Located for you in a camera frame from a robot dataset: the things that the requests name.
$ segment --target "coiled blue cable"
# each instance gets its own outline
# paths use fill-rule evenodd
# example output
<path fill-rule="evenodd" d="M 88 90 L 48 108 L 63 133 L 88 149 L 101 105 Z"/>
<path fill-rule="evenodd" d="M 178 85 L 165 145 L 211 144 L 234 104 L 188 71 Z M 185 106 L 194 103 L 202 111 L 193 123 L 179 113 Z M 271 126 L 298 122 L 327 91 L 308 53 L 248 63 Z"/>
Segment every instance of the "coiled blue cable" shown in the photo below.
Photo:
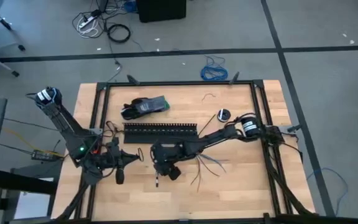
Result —
<path fill-rule="evenodd" d="M 201 78 L 204 81 L 216 81 L 216 80 L 225 80 L 227 79 L 227 70 L 223 67 L 226 59 L 217 56 L 207 56 L 206 65 L 201 70 Z M 222 60 L 221 63 L 216 63 L 214 58 L 219 58 Z"/>
<path fill-rule="evenodd" d="M 345 185 L 345 191 L 343 192 L 343 194 L 336 201 L 335 216 L 338 216 L 339 207 L 341 206 L 342 199 L 345 197 L 345 195 L 349 191 L 349 186 L 347 185 L 347 182 L 345 181 L 345 179 L 343 179 L 343 177 L 341 175 L 339 175 L 335 170 L 327 168 L 327 167 L 321 168 L 320 170 L 315 170 L 313 173 L 309 174 L 309 176 L 306 179 L 309 180 L 309 178 L 311 176 L 315 175 L 318 172 L 322 172 L 323 170 L 328 170 L 328 171 L 331 171 L 334 174 L 336 174 L 342 180 L 343 184 Z"/>

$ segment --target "black box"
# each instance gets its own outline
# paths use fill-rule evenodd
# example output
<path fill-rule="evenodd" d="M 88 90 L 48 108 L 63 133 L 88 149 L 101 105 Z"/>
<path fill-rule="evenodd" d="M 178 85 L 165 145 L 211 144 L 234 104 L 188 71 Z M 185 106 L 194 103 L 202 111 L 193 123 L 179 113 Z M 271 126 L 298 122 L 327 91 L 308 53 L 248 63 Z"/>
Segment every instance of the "black box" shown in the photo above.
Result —
<path fill-rule="evenodd" d="M 136 0 L 136 4 L 141 22 L 186 17 L 186 0 Z"/>

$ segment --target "coiled black cable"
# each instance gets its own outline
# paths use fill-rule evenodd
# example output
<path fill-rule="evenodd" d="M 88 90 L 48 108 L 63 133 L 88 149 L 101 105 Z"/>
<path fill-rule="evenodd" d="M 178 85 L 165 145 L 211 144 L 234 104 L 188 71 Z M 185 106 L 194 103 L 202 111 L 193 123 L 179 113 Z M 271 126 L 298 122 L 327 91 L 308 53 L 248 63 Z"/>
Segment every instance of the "coiled black cable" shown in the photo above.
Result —
<path fill-rule="evenodd" d="M 125 37 L 124 39 L 114 39 L 111 36 L 111 34 L 113 34 L 114 31 L 116 31 L 119 27 L 125 29 L 126 31 L 128 31 L 128 36 Z M 127 42 L 129 40 L 129 38 L 131 37 L 131 31 L 129 30 L 128 26 L 125 26 L 123 24 L 113 24 L 111 27 L 109 27 L 107 29 L 107 36 L 109 37 L 109 39 L 111 41 L 113 41 L 115 43 L 118 43 L 118 44 L 123 44 L 123 43 Z"/>

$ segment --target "wooden tabletop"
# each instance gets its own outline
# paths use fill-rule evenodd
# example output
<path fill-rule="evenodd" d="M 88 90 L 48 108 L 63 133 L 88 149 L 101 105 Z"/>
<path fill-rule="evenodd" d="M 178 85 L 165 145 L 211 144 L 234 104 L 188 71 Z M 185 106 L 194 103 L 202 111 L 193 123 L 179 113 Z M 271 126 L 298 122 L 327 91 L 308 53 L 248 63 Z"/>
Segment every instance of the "wooden tabletop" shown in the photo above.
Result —
<path fill-rule="evenodd" d="M 280 82 L 265 80 L 264 85 L 274 125 L 291 125 Z M 80 86 L 74 117 L 84 128 L 90 123 L 95 93 L 95 83 Z M 122 123 L 127 122 L 120 114 L 124 103 L 130 103 L 138 97 L 160 95 L 165 96 L 170 109 L 133 122 L 197 123 L 197 129 L 201 131 L 211 116 L 221 108 L 231 112 L 231 119 L 254 111 L 249 85 L 122 86 L 110 90 L 106 121 L 112 121 L 122 128 Z M 102 105 L 103 101 L 100 100 L 97 121 L 100 121 Z M 212 133 L 223 125 L 214 118 L 201 136 Z M 274 216 L 260 141 L 245 143 L 230 140 L 206 149 L 204 154 L 223 160 L 226 172 L 217 164 L 204 160 L 209 169 L 219 177 L 202 166 L 202 181 L 197 191 L 198 180 L 191 184 L 198 172 L 195 160 L 177 163 L 182 175 L 175 181 L 167 176 L 160 177 L 159 187 L 156 188 L 155 170 L 149 156 L 151 145 L 124 144 L 124 136 L 119 137 L 121 149 L 135 154 L 140 147 L 145 160 L 126 166 L 124 184 L 117 185 L 114 174 L 97 184 L 92 220 L 257 218 L 262 217 L 265 212 Z M 284 137 L 286 143 L 297 147 L 294 138 Z M 299 153 L 288 146 L 280 146 L 280 152 L 289 188 L 313 212 L 314 206 Z M 52 217 L 59 216 L 70 203 L 78 189 L 80 176 L 81 169 L 76 169 L 71 160 L 63 162 Z M 280 192 L 278 190 L 280 205 L 284 210 Z M 84 197 L 82 217 L 85 216 L 87 202 L 88 195 Z"/>

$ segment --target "yellow cable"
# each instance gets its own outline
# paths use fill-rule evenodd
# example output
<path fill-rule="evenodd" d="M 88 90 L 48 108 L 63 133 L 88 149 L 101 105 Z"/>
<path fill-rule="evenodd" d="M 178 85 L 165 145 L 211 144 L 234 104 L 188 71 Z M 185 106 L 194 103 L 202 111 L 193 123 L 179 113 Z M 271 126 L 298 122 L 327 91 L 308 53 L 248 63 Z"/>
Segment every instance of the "yellow cable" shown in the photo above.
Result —
<path fill-rule="evenodd" d="M 3 131 L 7 132 L 7 133 L 10 133 L 10 134 L 13 134 L 15 135 L 17 138 L 19 138 L 22 142 L 24 142 L 26 145 L 28 145 L 30 148 L 32 148 L 33 150 L 37 150 L 37 151 L 40 151 L 40 152 L 44 152 L 44 153 L 49 153 L 49 154 L 53 154 L 55 156 L 58 156 L 58 157 L 64 157 L 63 155 L 59 154 L 59 153 L 56 153 L 56 152 L 52 152 L 52 151 L 46 151 L 46 150 L 42 150 L 42 149 L 39 149 L 33 145 L 31 145 L 28 141 L 26 141 L 23 136 L 9 128 L 2 128 Z"/>

